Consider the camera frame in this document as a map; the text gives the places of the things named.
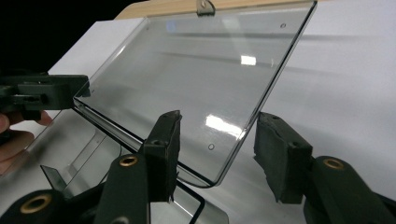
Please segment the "clear acrylic sheet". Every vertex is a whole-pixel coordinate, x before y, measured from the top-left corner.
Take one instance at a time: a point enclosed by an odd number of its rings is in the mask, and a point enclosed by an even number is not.
[[[316,2],[145,18],[91,80],[83,111],[137,142],[180,110],[178,178],[221,182]]]

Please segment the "small hole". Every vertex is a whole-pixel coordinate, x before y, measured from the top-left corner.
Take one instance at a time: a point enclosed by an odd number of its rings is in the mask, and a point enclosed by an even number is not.
[[[323,163],[335,170],[343,170],[344,169],[344,164],[338,160],[335,160],[335,159],[326,159],[323,161]]]
[[[120,160],[120,165],[121,166],[132,166],[137,163],[137,157],[131,156],[131,157],[126,157]]]
[[[24,214],[32,214],[45,208],[51,201],[50,194],[42,194],[27,201],[21,206],[21,212]]]
[[[37,208],[37,207],[43,205],[44,202],[45,202],[44,199],[37,199],[37,200],[34,200],[31,203],[29,203],[26,207],[28,209],[34,209],[34,208]]]
[[[209,148],[209,150],[213,150],[213,149],[215,149],[215,145],[214,144],[210,144],[207,148]]]

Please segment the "hand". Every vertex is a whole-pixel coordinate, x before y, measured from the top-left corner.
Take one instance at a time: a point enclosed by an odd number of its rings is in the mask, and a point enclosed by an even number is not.
[[[19,112],[11,112],[7,114],[0,113],[0,133],[9,130],[13,124],[23,121],[23,117]],[[36,121],[38,124],[48,126],[52,122],[52,118],[47,112],[41,112],[41,120]],[[11,138],[0,146],[0,175],[14,162],[19,155],[29,146],[35,137],[32,133],[26,131],[9,130]]]

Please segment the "white surface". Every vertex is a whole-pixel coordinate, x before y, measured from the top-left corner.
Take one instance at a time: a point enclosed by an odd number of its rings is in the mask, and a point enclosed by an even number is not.
[[[393,200],[395,11],[392,0],[319,2],[263,108],[299,132],[315,157],[347,161],[373,191]],[[97,22],[49,73],[93,74],[135,23]],[[300,205],[275,202],[253,160],[253,140],[251,132],[220,186],[193,189],[227,212],[230,223],[305,223]],[[4,206],[5,195],[0,196]]]

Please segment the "curved plastic panel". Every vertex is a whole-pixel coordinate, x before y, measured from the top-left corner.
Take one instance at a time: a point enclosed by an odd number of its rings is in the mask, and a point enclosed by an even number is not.
[[[180,110],[179,179],[218,185],[315,6],[146,18],[77,101],[141,140],[162,113]]]

